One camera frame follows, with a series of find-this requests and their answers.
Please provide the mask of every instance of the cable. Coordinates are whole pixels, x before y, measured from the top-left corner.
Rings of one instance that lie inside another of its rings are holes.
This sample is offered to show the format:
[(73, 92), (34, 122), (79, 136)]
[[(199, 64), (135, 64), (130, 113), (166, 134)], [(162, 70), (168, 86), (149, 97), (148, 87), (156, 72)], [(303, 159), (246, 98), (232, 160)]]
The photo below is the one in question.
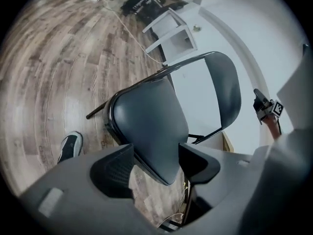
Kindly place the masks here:
[(185, 196), (186, 196), (186, 194), (185, 194), (185, 191), (188, 189), (188, 186), (186, 186), (186, 183), (184, 182), (184, 190), (182, 191), (182, 196), (181, 196), (181, 198), (180, 198), (180, 200), (179, 200), (179, 202), (182, 204), (183, 202), (184, 202), (184, 200), (185, 200)]
[(278, 118), (277, 118), (277, 124), (278, 124), (279, 133), (280, 133), (280, 135), (282, 135), (282, 129), (280, 127), (280, 123), (279, 123), (279, 119)]
[(175, 213), (175, 214), (173, 214), (173, 215), (171, 215), (171, 216), (169, 216), (169, 217), (167, 217), (166, 219), (164, 219), (163, 221), (162, 221), (162, 223), (160, 223), (160, 225), (157, 227), (157, 228), (159, 228), (160, 226), (161, 226), (161, 224), (163, 224), (166, 220), (168, 220), (170, 217), (173, 217), (173, 216), (175, 216), (175, 215), (177, 215), (177, 214), (180, 214), (180, 215), (184, 215), (183, 213), (181, 213), (181, 212), (179, 212), (179, 213)]
[(123, 21), (120, 19), (120, 17), (118, 16), (118, 14), (112, 10), (112, 8), (109, 6), (109, 3), (106, 1), (106, 0), (102, 0), (106, 3), (106, 6), (104, 6), (105, 9), (113, 12), (116, 17), (118, 18), (118, 20), (121, 22), (121, 24), (124, 26), (124, 28), (127, 30), (127, 32), (130, 34), (130, 36), (135, 40), (135, 42), (139, 45), (139, 47), (142, 49), (142, 51), (150, 58), (152, 59), (153, 61), (157, 62), (158, 64), (163, 64), (164, 62), (159, 62), (158, 60), (154, 59), (153, 57), (151, 57), (148, 53), (146, 53), (146, 50), (143, 48), (143, 46), (137, 41), (137, 39), (135, 38), (135, 36), (128, 30), (127, 26), (123, 23)]

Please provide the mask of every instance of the dark gray chair seat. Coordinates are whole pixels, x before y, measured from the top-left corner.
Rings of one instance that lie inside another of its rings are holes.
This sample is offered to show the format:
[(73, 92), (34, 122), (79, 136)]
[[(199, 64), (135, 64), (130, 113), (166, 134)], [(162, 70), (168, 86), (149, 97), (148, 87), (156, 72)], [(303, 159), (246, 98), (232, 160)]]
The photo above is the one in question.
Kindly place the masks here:
[(178, 143), (187, 142), (188, 125), (167, 78), (148, 82), (120, 95), (113, 105), (118, 129), (135, 147), (137, 160), (166, 185), (175, 181)]
[[(188, 134), (185, 116), (167, 79), (171, 72), (201, 59), (211, 74), (221, 118), (221, 127), (207, 136)], [(240, 107), (240, 87), (233, 62), (223, 53), (208, 52), (164, 67), (119, 91), (86, 118), (104, 109), (105, 127), (116, 142), (133, 143), (137, 164), (157, 181), (170, 185), (179, 169), (179, 143), (187, 142), (188, 136), (197, 139), (194, 144), (214, 136), (235, 121)]]

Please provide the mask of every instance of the metal rod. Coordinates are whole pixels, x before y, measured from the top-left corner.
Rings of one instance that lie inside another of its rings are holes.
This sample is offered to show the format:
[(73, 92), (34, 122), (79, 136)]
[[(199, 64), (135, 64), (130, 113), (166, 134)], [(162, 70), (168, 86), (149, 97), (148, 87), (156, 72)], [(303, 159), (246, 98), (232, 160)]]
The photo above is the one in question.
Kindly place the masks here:
[(168, 222), (169, 222), (171, 225), (175, 225), (175, 226), (177, 226), (177, 227), (182, 227), (181, 224), (179, 224), (179, 223), (177, 223), (177, 222), (175, 222), (175, 221), (173, 221), (173, 220), (169, 220)]
[(107, 102), (101, 104), (98, 108), (94, 109), (92, 112), (90, 112), (90, 113), (86, 116), (86, 118), (87, 118), (87, 119), (90, 119), (93, 115), (95, 115), (96, 113), (98, 113), (99, 111), (101, 111), (101, 110), (105, 107), (106, 103), (107, 103)]
[(165, 226), (165, 225), (163, 225), (163, 224), (160, 225), (159, 228), (161, 228), (162, 230), (165, 230), (166, 232), (169, 232), (169, 233), (175, 231), (175, 230), (173, 230), (172, 228), (169, 228), (169, 227), (167, 227), (167, 226)]
[(193, 143), (193, 144), (201, 143), (201, 142), (203, 142), (203, 141), (205, 141), (205, 140), (207, 140), (207, 139), (213, 137), (214, 135), (218, 134), (218, 133), (221, 132), (222, 130), (223, 130), (222, 128), (217, 129), (216, 131), (212, 132), (211, 134), (205, 136), (204, 138), (199, 139), (199, 140), (196, 140), (196, 141), (194, 141), (194, 142), (192, 142), (192, 143)]
[(204, 138), (203, 135), (194, 135), (194, 134), (188, 134), (188, 137), (194, 138), (194, 139), (202, 139), (202, 138)]

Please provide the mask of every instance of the chair leg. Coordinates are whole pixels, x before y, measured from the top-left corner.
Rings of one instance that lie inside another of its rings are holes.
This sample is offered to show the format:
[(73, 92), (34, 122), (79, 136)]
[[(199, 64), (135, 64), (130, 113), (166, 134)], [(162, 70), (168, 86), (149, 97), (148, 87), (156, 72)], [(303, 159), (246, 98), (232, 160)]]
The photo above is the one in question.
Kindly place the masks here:
[(93, 115), (95, 115), (96, 113), (98, 113), (99, 111), (101, 111), (101, 110), (105, 107), (106, 103), (107, 103), (107, 102), (101, 104), (98, 108), (94, 109), (92, 112), (90, 112), (90, 113), (86, 116), (86, 118), (87, 118), (87, 119), (90, 119)]

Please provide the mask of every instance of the person's foot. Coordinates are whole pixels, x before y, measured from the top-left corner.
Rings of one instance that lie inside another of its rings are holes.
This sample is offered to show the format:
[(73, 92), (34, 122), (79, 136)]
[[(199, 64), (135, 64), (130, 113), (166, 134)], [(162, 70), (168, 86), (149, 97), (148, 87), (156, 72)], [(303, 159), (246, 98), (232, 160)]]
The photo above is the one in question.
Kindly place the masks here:
[(70, 132), (61, 142), (61, 154), (58, 163), (78, 157), (83, 147), (83, 136), (77, 131)]

